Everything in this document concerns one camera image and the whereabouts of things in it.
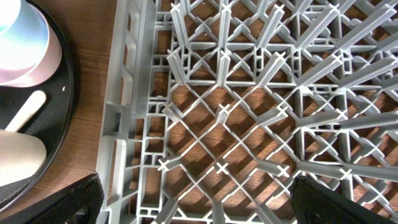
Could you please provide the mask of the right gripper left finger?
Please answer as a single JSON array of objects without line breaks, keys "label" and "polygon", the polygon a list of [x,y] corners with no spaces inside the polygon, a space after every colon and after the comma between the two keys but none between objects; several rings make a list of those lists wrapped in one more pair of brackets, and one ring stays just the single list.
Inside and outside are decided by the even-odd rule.
[{"label": "right gripper left finger", "polygon": [[104,200],[98,174],[90,174],[1,220],[16,224],[96,223]]}]

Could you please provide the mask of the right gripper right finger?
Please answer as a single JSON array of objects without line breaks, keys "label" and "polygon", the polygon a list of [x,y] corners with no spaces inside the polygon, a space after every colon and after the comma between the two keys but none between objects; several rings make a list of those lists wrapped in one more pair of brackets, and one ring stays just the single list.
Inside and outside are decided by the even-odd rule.
[{"label": "right gripper right finger", "polygon": [[299,224],[392,223],[306,176],[294,179],[290,197]]}]

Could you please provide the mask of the small white cup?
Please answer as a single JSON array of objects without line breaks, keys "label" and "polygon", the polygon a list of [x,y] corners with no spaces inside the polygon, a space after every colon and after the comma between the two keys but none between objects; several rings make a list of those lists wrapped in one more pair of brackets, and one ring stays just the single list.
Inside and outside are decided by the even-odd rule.
[{"label": "small white cup", "polygon": [[35,136],[1,130],[1,187],[33,176],[47,157]]}]

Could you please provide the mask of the white plastic fork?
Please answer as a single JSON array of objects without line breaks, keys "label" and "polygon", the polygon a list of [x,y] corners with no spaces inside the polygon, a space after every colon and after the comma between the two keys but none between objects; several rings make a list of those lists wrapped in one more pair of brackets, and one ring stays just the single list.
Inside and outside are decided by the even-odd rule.
[{"label": "white plastic fork", "polygon": [[34,91],[22,105],[11,122],[5,128],[6,131],[18,132],[33,115],[44,105],[47,95],[42,90]]}]

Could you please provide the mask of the pink saucer plate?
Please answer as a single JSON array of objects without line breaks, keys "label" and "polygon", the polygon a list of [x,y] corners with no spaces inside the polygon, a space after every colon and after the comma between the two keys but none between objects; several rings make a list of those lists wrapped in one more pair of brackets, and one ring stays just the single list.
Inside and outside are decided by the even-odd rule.
[{"label": "pink saucer plate", "polygon": [[18,70],[1,68],[1,86],[26,88],[48,80],[57,70],[62,60],[62,46],[56,33],[44,20],[47,28],[47,44],[40,60],[33,66]]}]

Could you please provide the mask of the light blue cup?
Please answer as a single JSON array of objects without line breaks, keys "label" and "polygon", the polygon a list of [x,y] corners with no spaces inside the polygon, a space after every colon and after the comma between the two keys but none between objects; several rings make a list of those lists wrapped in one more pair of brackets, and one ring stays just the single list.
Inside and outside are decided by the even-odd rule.
[{"label": "light blue cup", "polygon": [[40,12],[25,0],[1,1],[1,82],[9,82],[42,59],[48,29]]}]

